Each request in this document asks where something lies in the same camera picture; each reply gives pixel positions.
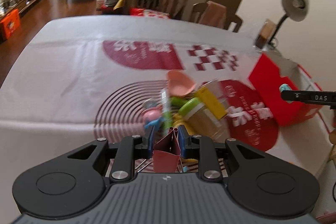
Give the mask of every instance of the yellow box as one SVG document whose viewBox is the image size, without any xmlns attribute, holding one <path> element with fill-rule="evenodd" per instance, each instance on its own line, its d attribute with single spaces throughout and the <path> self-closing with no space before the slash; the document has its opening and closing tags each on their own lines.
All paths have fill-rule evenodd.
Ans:
<svg viewBox="0 0 336 224">
<path fill-rule="evenodd" d="M 217 100 L 217 97 L 206 87 L 202 86 L 195 92 L 195 96 L 198 97 L 206 107 L 212 112 L 212 114 L 218 119 L 222 119 L 227 115 L 227 112 L 223 105 Z"/>
</svg>

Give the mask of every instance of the striped arc pattern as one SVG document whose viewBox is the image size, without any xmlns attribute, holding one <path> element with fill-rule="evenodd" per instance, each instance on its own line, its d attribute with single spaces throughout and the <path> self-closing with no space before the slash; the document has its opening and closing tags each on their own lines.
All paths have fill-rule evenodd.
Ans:
<svg viewBox="0 0 336 224">
<path fill-rule="evenodd" d="M 122 138 L 134 134 L 144 135 L 144 122 L 141 115 L 142 104 L 149 98 L 158 102 L 161 99 L 161 90 L 167 86 L 166 80 L 139 81 L 119 88 L 100 106 L 94 123 L 94 137 L 104 137 L 111 143 L 121 142 Z M 178 108 L 172 107 L 172 115 L 178 112 Z M 136 160 L 138 166 L 143 160 Z M 226 173 L 222 159 L 219 163 L 223 174 Z M 184 163 L 188 166 L 188 172 L 198 172 L 197 163 Z M 148 165 L 143 172 L 153 173 L 153 163 Z"/>
</svg>

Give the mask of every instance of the lamp shade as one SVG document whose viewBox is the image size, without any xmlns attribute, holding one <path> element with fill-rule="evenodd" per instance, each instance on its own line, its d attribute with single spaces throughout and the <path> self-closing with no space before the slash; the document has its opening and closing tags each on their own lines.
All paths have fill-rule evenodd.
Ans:
<svg viewBox="0 0 336 224">
<path fill-rule="evenodd" d="M 302 21 L 308 13 L 308 0 L 282 0 L 286 15 L 294 21 Z"/>
</svg>

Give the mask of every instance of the lamp neck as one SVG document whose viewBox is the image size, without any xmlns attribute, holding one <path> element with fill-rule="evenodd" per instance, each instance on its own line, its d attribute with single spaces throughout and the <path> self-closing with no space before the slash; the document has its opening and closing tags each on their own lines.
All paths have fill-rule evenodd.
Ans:
<svg viewBox="0 0 336 224">
<path fill-rule="evenodd" d="M 283 23 L 287 18 L 288 18 L 287 14 L 284 14 L 284 15 L 282 16 L 282 18 L 281 18 L 280 21 L 278 22 L 277 27 L 275 28 L 275 31 L 274 31 L 273 35 L 272 35 L 271 38 L 269 39 L 268 44 L 273 45 L 272 40 L 275 38 L 275 36 L 277 35 L 277 33 L 278 33 L 278 31 L 279 31 L 279 29 L 280 29 L 282 23 Z"/>
</svg>

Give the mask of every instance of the pink bowl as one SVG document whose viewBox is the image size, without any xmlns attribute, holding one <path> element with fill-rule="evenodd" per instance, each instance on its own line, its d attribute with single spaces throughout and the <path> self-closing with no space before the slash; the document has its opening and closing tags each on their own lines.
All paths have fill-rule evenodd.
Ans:
<svg viewBox="0 0 336 224">
<path fill-rule="evenodd" d="M 194 90 L 196 83 L 179 70 L 167 73 L 169 95 L 183 97 Z"/>
<path fill-rule="evenodd" d="M 142 112 L 144 121 L 155 121 L 162 116 L 162 111 L 160 107 L 151 107 Z"/>
</svg>

